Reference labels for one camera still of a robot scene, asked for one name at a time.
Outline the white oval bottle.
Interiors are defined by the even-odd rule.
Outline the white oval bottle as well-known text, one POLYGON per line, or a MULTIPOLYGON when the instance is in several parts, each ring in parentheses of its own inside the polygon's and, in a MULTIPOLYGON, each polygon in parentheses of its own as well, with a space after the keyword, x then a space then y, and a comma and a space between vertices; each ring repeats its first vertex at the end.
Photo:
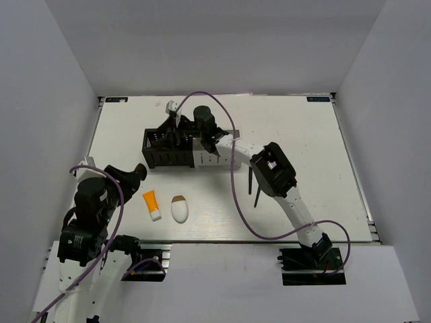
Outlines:
POLYGON ((189 206, 183 195, 177 195, 171 201, 172 218, 179 224, 187 221, 189 216, 189 206))

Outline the orange cream tube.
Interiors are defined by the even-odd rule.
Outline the orange cream tube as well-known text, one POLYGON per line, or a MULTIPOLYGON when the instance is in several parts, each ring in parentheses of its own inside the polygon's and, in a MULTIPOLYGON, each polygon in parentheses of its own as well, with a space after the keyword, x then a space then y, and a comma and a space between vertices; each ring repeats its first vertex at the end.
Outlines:
POLYGON ((161 219, 162 214, 158 206, 155 192, 151 190, 142 194, 142 196, 145 200, 152 221, 158 221, 161 219))

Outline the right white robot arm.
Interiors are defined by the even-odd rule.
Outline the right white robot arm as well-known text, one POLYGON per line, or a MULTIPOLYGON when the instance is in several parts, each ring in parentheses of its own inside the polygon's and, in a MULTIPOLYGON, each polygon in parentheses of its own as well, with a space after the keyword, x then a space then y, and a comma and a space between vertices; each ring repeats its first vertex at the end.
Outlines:
POLYGON ((173 101, 166 105, 167 119, 147 137, 151 168, 168 166, 246 165, 248 179, 256 180, 258 192, 273 198, 296 230, 305 263, 320 268, 329 259, 329 236, 314 223, 297 187, 296 171, 281 147, 247 143, 236 130, 225 131, 216 124, 207 106, 198 106, 193 119, 182 115, 173 101))

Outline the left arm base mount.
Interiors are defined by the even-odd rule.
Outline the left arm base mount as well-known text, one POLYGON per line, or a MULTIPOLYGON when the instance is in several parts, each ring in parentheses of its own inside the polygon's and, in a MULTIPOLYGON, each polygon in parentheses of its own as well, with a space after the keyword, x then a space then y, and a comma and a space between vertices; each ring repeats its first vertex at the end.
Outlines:
POLYGON ((171 244, 142 243, 122 281, 162 282, 168 272, 171 247, 171 244))

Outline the large powder brush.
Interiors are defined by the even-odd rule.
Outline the large powder brush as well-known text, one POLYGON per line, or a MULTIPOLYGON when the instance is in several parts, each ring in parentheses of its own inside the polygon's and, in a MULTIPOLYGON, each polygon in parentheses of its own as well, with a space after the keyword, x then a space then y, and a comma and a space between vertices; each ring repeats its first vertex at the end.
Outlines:
POLYGON ((139 175, 141 181, 144 181, 147 177, 147 169, 143 164, 137 164, 135 166, 134 172, 139 175))

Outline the black makeup brush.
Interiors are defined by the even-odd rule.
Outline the black makeup brush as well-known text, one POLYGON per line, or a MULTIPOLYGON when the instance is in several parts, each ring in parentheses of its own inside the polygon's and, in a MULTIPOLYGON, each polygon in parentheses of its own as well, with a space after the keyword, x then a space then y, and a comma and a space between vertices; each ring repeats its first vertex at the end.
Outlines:
POLYGON ((259 202, 259 197, 261 194, 261 187, 258 186, 257 188, 257 192, 256 192, 256 196, 255 196, 255 201, 254 201, 254 208, 257 208, 258 202, 259 202))
POLYGON ((253 169, 248 168, 248 195, 252 195, 253 191, 253 169))

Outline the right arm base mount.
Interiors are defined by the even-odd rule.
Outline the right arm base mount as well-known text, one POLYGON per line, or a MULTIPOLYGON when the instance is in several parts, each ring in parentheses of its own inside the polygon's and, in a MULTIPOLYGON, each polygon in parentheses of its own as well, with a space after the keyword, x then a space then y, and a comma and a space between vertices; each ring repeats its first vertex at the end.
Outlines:
POLYGON ((314 260, 301 248, 283 248, 277 259, 281 263, 283 286, 323 286, 345 285, 339 248, 332 248, 320 263, 314 260))

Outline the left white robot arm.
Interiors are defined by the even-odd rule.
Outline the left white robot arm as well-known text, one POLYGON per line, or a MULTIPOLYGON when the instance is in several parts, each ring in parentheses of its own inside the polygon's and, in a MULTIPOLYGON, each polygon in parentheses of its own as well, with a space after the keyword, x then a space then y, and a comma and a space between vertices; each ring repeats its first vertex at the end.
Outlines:
POLYGON ((115 212, 138 191, 144 165, 124 172, 84 166, 77 175, 74 206, 63 220, 57 257, 59 291, 54 322, 106 322, 122 276, 141 264, 138 238, 108 233, 115 212))

